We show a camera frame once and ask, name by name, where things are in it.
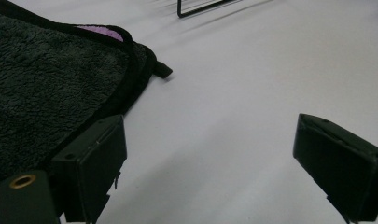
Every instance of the gray fabric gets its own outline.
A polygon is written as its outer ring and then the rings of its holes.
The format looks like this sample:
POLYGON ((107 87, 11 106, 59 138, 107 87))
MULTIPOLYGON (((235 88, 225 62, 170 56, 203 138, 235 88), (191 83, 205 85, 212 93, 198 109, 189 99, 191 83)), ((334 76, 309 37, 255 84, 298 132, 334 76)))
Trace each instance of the gray fabric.
POLYGON ((0 14, 0 181, 35 168, 111 96, 128 55, 0 14))
POLYGON ((146 49, 141 44, 133 43, 133 53, 138 60, 138 68, 141 71, 145 67, 147 60, 146 49))

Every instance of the black plastic bracket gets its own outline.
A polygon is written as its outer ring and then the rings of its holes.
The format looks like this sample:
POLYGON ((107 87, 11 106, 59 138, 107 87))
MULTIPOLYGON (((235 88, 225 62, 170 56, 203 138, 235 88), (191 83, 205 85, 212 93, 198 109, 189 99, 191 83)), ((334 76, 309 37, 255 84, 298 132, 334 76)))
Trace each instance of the black plastic bracket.
POLYGON ((378 147, 322 118, 300 114, 293 156, 347 223, 378 216, 378 147))
POLYGON ((29 171, 0 185, 0 224, 96 223, 127 159, 121 115, 101 119, 51 163, 49 171, 29 171))
POLYGON ((177 16, 179 18, 184 18, 184 17, 191 16, 191 15, 194 15, 194 14, 202 12, 202 11, 206 11, 206 10, 211 9, 213 7, 221 6, 223 4, 226 4, 226 3, 229 3, 229 2, 232 2, 232 1, 236 1, 236 0, 220 0, 220 1, 217 1, 215 3, 205 5, 203 7, 197 7, 193 10, 189 10, 187 12, 182 12, 182 0, 177 0, 177 16))

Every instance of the purple fabric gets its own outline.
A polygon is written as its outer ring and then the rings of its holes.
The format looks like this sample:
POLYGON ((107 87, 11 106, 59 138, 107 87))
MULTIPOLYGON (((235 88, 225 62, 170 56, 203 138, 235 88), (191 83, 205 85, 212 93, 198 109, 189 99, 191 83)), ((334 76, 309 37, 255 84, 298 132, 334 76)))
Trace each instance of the purple fabric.
POLYGON ((108 35, 110 37, 113 37, 113 38, 121 41, 121 42, 123 41, 122 36, 119 33, 117 33, 116 31, 113 31, 113 30, 109 30, 107 27, 79 25, 78 28, 93 31, 95 33, 102 34, 102 35, 108 35))

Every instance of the white floor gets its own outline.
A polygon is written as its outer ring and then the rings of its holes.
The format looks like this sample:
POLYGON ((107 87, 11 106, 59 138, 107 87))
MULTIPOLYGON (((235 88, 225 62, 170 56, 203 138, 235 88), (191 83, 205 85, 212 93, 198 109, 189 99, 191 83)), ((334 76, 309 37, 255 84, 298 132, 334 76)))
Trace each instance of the white floor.
POLYGON ((176 0, 13 2, 125 28, 174 69, 125 118, 99 224, 344 224, 293 140, 307 113, 378 146, 378 0, 244 0, 183 20, 176 0))

